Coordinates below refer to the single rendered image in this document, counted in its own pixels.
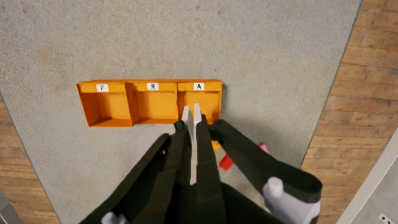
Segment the orange rack of bins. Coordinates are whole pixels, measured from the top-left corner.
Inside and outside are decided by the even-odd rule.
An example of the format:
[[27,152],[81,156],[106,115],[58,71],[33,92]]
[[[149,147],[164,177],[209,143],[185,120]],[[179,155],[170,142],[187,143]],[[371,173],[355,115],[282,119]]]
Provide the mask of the orange rack of bins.
[[185,106],[190,106],[194,119],[196,103],[208,124],[220,119],[220,80],[93,79],[76,83],[76,87],[88,128],[174,124],[182,120]]

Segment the pink rectangular block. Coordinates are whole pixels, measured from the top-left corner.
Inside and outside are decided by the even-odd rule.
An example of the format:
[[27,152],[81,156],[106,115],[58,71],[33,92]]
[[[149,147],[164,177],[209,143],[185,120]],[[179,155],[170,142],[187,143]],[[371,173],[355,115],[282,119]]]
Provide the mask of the pink rectangular block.
[[[266,146],[264,145],[263,142],[260,143],[260,144],[258,144],[258,146],[261,147],[264,151],[268,152],[268,150],[267,150],[267,148],[266,148]],[[268,153],[269,153],[269,152],[268,152]]]

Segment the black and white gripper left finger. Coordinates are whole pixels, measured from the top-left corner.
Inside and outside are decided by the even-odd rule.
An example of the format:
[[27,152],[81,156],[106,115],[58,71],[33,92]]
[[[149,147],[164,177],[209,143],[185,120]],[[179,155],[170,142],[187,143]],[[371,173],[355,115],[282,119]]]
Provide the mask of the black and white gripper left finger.
[[182,120],[173,125],[175,133],[160,135],[111,195],[79,224],[131,224],[141,212],[138,224],[172,223],[177,185],[191,181],[194,119],[190,106],[184,107]]

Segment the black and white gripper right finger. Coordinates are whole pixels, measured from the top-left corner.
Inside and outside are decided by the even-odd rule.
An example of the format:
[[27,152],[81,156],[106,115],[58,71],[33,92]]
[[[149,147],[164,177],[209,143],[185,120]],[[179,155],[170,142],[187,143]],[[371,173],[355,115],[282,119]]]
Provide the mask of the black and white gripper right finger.
[[206,115],[199,108],[199,103],[194,104],[198,163],[196,224],[229,224],[212,141],[218,142],[264,196],[265,206],[273,216],[285,224],[318,223],[322,193],[320,179],[275,159],[223,119],[208,124]]

